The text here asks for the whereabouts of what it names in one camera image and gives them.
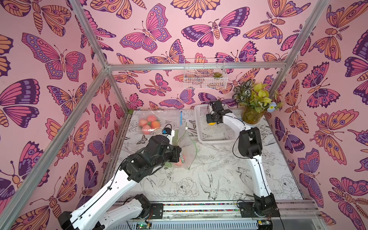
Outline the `clear blue-zipper zip-top bag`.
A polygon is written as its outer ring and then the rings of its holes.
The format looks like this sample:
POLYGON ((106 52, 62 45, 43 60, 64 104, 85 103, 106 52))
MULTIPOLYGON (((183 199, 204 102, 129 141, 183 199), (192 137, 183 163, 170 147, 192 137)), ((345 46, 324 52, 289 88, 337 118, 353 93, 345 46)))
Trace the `clear blue-zipper zip-top bag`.
POLYGON ((180 130, 180 111, 176 110, 147 110, 138 111, 137 132, 144 135, 162 134, 165 128, 170 128, 179 133, 180 130))

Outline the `pink peach mid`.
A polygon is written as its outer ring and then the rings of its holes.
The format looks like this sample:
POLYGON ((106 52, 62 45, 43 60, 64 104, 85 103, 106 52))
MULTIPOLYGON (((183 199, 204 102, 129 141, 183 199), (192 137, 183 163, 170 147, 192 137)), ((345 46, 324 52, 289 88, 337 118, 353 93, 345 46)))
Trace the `pink peach mid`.
POLYGON ((175 163, 175 165, 179 168, 185 168, 186 167, 186 156, 180 156, 179 162, 175 163))

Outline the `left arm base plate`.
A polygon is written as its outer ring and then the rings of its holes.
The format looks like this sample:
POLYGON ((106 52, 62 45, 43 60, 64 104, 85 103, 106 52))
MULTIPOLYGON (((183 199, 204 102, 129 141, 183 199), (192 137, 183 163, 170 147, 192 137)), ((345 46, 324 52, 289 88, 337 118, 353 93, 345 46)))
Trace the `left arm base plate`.
POLYGON ((138 216, 139 219, 162 219, 163 218, 163 203, 153 203, 145 206, 138 216))

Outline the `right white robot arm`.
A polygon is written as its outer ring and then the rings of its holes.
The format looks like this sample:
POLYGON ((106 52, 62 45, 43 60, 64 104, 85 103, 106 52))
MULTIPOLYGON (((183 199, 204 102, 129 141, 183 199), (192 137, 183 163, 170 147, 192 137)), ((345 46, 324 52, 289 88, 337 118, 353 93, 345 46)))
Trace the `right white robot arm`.
POLYGON ((254 211, 256 215, 263 217, 272 209, 277 209, 275 197, 266 180, 262 164, 262 139, 257 127, 246 124, 236 117, 230 109, 224 109, 221 101, 211 101, 206 114, 208 124, 225 124, 238 135, 235 143, 238 144, 239 159, 246 160, 252 173, 254 187, 254 211))

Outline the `clear green-zipper zip-top bag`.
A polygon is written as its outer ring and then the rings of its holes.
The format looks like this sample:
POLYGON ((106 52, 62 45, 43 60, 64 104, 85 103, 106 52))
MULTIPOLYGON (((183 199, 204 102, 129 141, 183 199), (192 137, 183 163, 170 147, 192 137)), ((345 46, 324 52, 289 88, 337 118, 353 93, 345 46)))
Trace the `clear green-zipper zip-top bag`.
MULTIPOLYGON (((174 129, 174 131, 175 136, 173 138, 173 145, 181 148, 179 157, 186 156, 186 167, 183 169, 190 170, 198 153, 194 138, 189 135, 189 128, 186 123, 174 129)), ((169 168, 179 168, 175 163, 165 163, 165 166, 169 168)))

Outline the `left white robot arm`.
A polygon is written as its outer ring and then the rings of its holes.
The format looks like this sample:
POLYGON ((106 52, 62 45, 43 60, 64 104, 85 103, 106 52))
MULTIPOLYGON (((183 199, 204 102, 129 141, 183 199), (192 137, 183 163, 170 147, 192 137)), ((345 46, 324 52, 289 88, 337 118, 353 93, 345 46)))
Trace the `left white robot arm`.
POLYGON ((145 219, 152 214, 152 203, 143 195, 112 209, 112 206, 132 187, 153 175, 165 163, 178 163, 181 148, 173 143, 175 132, 152 136, 147 146, 127 156, 113 178, 85 204, 73 212, 63 212, 58 222, 63 230, 106 230, 121 221, 145 219))

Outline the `pink peach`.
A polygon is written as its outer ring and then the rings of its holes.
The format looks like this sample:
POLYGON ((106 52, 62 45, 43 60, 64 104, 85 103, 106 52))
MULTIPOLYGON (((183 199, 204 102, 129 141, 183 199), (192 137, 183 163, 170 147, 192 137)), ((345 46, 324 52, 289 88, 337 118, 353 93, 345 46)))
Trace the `pink peach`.
POLYGON ((144 125, 141 130, 144 135, 150 135, 152 132, 152 128, 150 125, 144 125))
POLYGON ((140 127, 143 127, 143 126, 145 126, 145 125, 147 125, 148 124, 148 121, 147 120, 145 120, 145 119, 140 119, 139 120, 139 126, 140 127))
POLYGON ((157 117, 155 115, 150 115, 147 117, 147 121, 148 122, 153 122, 153 121, 156 121, 157 120, 157 117))

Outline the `orange-red peach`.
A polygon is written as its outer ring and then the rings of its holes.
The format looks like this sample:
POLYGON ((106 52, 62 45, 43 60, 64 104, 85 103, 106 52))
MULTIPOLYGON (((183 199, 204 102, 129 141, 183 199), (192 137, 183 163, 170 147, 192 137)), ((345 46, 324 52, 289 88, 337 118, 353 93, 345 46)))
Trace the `orange-red peach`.
POLYGON ((156 129, 161 127, 161 124, 160 124, 159 121, 153 121, 153 122, 151 122, 150 126, 151 126, 152 129, 156 130, 156 129))

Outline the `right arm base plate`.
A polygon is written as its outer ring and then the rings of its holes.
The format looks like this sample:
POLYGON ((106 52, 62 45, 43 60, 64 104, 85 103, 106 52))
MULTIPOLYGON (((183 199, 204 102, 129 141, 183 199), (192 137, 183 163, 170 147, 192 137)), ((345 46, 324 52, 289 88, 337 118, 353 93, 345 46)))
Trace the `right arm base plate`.
POLYGON ((238 209, 242 218, 278 218, 280 212, 275 204, 261 205, 257 202, 238 202, 238 209))

